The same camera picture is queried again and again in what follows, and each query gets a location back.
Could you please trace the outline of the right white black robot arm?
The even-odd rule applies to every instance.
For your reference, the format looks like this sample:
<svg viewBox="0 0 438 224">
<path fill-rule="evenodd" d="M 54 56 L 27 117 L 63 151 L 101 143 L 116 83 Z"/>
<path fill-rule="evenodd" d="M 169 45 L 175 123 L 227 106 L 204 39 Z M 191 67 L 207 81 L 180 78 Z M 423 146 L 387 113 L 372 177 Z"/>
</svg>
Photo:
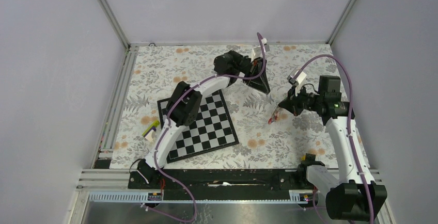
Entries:
<svg viewBox="0 0 438 224">
<path fill-rule="evenodd" d="M 289 76 L 292 85 L 279 108 L 298 116 L 304 110 L 314 111 L 322 119 L 336 154 L 339 177 L 335 178 L 321 162 L 306 162 L 296 175 L 298 186 L 314 186 L 325 198 L 328 216 L 334 220 L 373 223 L 387 198 L 385 186 L 378 185 L 360 152 L 353 130 L 355 120 L 350 103 L 342 101 L 341 80 L 323 75 L 318 91 L 307 92 L 305 74 Z"/>
</svg>

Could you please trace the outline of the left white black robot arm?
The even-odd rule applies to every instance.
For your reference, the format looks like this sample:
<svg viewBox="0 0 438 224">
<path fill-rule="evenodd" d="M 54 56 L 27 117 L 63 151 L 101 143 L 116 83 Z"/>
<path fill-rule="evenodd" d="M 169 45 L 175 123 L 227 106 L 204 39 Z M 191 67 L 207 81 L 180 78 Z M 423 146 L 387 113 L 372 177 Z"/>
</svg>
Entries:
<svg viewBox="0 0 438 224">
<path fill-rule="evenodd" d="M 214 59 L 214 75 L 194 85 L 184 81 L 177 84 L 168 101 L 166 120 L 155 148 L 138 162 L 137 173 L 147 188 L 155 188 L 160 183 L 157 171 L 165 166 L 167 154 L 178 136 L 195 121 L 203 98 L 231 86 L 238 79 L 264 94 L 270 93 L 265 70 L 266 51 L 264 45 L 253 49 L 251 56 L 230 50 Z"/>
</svg>

